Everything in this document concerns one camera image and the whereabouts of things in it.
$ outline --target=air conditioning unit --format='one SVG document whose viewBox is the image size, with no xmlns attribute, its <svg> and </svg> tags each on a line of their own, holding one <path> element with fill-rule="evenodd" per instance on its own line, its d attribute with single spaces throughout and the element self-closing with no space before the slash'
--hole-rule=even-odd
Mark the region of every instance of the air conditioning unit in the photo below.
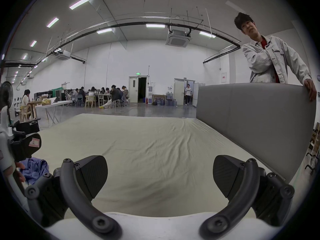
<svg viewBox="0 0 320 240">
<path fill-rule="evenodd" d="M 171 32 L 170 30 L 168 32 L 166 46 L 186 47 L 190 40 L 191 37 L 187 36 L 186 32 L 173 29 Z"/>
<path fill-rule="evenodd" d="M 58 60 L 66 61 L 66 60 L 70 59 L 70 54 L 71 54 L 70 52 L 63 50 L 62 53 L 58 53 L 56 55 L 56 58 Z"/>
</svg>

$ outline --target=yellow bag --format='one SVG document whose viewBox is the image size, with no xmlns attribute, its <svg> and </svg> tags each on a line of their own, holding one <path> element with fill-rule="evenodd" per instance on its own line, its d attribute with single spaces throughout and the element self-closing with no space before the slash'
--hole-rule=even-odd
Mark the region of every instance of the yellow bag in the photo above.
<svg viewBox="0 0 320 240">
<path fill-rule="evenodd" d="M 42 106 L 45 106 L 45 105 L 50 105 L 51 104 L 51 100 L 48 99 L 48 98 L 45 98 L 42 100 Z"/>
</svg>

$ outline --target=blue cloth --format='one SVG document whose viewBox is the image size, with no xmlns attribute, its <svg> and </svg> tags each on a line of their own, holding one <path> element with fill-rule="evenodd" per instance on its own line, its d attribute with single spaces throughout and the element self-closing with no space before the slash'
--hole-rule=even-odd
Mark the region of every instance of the blue cloth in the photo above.
<svg viewBox="0 0 320 240">
<path fill-rule="evenodd" d="M 26 178 L 27 184 L 33 185 L 43 174 L 49 173 L 49 166 L 45 160 L 32 157 L 21 161 L 21 163 L 24 164 L 25 169 L 20 169 L 20 171 Z"/>
</svg>

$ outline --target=light gray jacket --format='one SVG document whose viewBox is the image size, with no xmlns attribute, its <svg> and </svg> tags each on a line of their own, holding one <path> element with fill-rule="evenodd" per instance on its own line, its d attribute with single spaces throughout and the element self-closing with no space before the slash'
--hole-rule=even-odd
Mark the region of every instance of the light gray jacket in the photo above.
<svg viewBox="0 0 320 240">
<path fill-rule="evenodd" d="M 250 76 L 251 83 L 274 83 L 276 81 L 276 71 L 280 83 L 287 84 L 287 66 L 290 67 L 302 85 L 305 79 L 311 79 L 307 65 L 286 42 L 272 35 L 264 38 L 267 42 L 265 50 L 262 48 L 261 43 L 256 41 L 251 41 L 242 46 L 242 51 L 252 71 Z"/>
</svg>

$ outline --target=man's hair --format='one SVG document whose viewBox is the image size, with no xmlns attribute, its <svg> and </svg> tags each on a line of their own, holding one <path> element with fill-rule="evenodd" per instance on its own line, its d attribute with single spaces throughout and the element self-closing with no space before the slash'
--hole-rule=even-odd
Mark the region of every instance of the man's hair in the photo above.
<svg viewBox="0 0 320 240">
<path fill-rule="evenodd" d="M 234 18 L 234 24 L 240 30 L 242 30 L 241 25 L 245 22 L 254 22 L 254 21 L 248 14 L 244 14 L 242 12 L 239 12 L 238 16 Z"/>
</svg>

